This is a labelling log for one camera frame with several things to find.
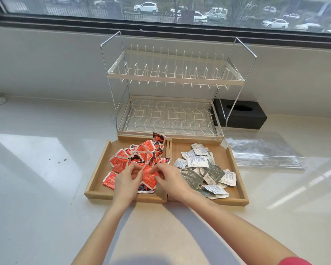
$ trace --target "white countertop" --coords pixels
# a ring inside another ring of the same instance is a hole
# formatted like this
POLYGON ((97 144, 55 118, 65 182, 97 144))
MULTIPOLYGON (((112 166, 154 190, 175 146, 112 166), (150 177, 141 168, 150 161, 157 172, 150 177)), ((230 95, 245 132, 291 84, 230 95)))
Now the white countertop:
MULTIPOLYGON (((72 262, 110 205, 83 193, 107 139, 117 138, 113 111, 36 98, 0 105, 0 264, 72 262)), ((279 132, 308 170, 240 169, 250 204, 226 208, 314 265, 331 264, 331 118, 268 115, 262 130, 279 132)), ((243 264, 177 203, 129 208, 109 263, 243 264)))

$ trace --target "window frame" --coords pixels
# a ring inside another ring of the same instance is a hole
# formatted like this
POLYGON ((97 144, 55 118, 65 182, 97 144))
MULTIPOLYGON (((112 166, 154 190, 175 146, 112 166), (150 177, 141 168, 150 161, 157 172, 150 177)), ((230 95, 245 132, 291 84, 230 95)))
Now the window frame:
POLYGON ((206 26, 165 22, 103 20, 83 17, 7 14, 0 3, 0 27, 45 31, 68 31, 126 36, 170 38, 233 43, 235 37, 247 44, 331 49, 331 33, 310 33, 273 29, 206 26))

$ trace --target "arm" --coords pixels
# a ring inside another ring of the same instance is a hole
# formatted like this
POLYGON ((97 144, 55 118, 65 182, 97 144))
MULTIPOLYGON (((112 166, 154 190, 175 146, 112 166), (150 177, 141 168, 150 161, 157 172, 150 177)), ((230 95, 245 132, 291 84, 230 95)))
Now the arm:
POLYGON ((248 265, 277 265, 296 255, 274 238, 190 188, 178 168, 157 164, 150 173, 169 195, 198 213, 248 265))
POLYGON ((113 202, 75 257, 72 265, 102 265, 119 221, 137 195, 143 175, 141 169, 141 166, 131 164, 115 177, 113 202))

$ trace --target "metal rack frame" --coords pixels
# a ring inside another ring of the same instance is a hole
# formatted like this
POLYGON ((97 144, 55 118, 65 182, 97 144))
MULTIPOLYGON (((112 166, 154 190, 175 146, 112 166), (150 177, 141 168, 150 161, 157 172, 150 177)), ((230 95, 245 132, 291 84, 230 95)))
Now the metal rack frame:
POLYGON ((209 59, 208 53, 201 54, 201 52, 199 52, 198 57, 194 57, 193 52, 187 54, 184 51, 182 54, 178 54, 177 50, 175 55, 170 54, 169 48, 166 53, 164 51, 162 53, 162 48, 160 48, 159 53, 155 52, 154 47, 150 52, 147 50, 147 46, 140 50, 139 45, 134 47, 131 45, 131 48, 126 50, 121 31, 103 42, 100 47, 117 117, 124 95, 128 93, 128 104, 119 125, 118 120, 116 120, 116 128, 118 133, 130 135, 147 135, 157 131, 171 137, 222 140, 227 130, 228 118, 257 58, 238 38, 235 39, 226 61, 224 54, 219 59, 217 59, 217 54, 209 59), (107 68, 103 46, 117 35, 120 35, 121 38, 122 53, 112 66, 107 68), (237 41, 254 57, 245 79, 230 59, 237 41), (110 79, 119 79, 121 83, 126 80, 126 88, 120 101, 115 100, 110 79), (221 128, 219 127, 217 130, 214 125, 214 120, 217 123, 219 120, 212 100, 130 96, 129 84, 133 80, 138 81, 139 84, 144 81, 147 84, 156 82, 156 85, 159 82, 165 83, 165 85, 171 83, 177 87, 184 87, 185 84, 190 84, 191 87, 198 85, 200 88, 203 86, 216 87, 217 91, 214 98, 221 87, 228 89, 230 86, 241 86, 241 88, 226 118, 223 134, 221 128))

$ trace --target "red sleeve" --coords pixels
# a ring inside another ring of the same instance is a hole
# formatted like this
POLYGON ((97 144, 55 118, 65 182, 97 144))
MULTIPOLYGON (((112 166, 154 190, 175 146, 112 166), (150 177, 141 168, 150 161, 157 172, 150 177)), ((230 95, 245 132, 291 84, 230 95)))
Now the red sleeve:
POLYGON ((312 265, 304 259, 291 257, 283 259, 278 265, 312 265))

